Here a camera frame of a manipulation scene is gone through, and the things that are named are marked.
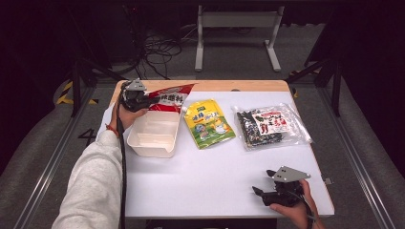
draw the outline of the person's left hand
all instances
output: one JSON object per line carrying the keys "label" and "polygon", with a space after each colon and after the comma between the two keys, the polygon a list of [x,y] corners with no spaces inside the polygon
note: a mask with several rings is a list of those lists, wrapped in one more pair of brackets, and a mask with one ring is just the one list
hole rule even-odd
{"label": "person's left hand", "polygon": [[[139,111],[133,113],[128,110],[126,110],[122,105],[119,105],[119,118],[121,119],[122,126],[124,127],[124,130],[126,130],[128,127],[130,127],[135,119],[138,117],[145,115],[148,111],[148,109],[140,109]],[[117,103],[114,104],[113,112],[111,115],[111,121],[110,121],[110,126],[114,128],[114,130],[117,129]]]}

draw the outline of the white plastic container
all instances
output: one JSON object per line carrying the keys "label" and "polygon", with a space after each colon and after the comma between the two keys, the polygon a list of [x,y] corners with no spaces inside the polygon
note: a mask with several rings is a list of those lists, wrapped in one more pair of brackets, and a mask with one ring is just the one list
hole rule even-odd
{"label": "white plastic container", "polygon": [[180,114],[148,111],[136,119],[127,143],[139,156],[172,157]]}

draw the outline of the yellow and black striped tape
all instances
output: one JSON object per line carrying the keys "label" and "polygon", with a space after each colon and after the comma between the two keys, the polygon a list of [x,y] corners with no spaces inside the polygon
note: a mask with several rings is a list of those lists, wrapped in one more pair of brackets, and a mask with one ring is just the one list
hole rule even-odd
{"label": "yellow and black striped tape", "polygon": [[[60,94],[60,97],[57,99],[56,104],[74,104],[74,101],[70,98],[67,98],[69,90],[72,88],[74,85],[74,82],[72,79],[68,81],[68,83],[65,85],[65,88],[63,89],[62,93]],[[98,104],[98,99],[90,99],[89,104]]]}

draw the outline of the clear plastic package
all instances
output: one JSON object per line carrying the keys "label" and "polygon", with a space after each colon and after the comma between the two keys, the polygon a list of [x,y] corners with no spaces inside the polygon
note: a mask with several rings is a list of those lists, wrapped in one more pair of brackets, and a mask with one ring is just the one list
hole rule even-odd
{"label": "clear plastic package", "polygon": [[288,104],[248,110],[234,106],[232,110],[248,151],[312,142],[300,116]]}

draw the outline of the person's right hand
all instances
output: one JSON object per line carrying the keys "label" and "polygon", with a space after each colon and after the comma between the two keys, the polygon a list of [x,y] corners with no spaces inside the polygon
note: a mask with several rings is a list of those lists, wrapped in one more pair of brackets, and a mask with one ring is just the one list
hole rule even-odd
{"label": "person's right hand", "polygon": [[[310,188],[309,184],[306,180],[301,179],[300,184],[304,190],[304,197],[311,209],[313,216],[316,218],[316,222],[313,224],[313,228],[323,229],[325,228],[324,224],[322,223],[321,219],[318,215],[318,209],[316,208],[315,201],[313,200],[312,196],[310,195]],[[286,207],[277,203],[272,203],[269,206],[272,210],[288,217],[300,229],[307,229],[308,220],[311,220],[307,216],[307,209],[303,202],[299,202],[293,207]]]}

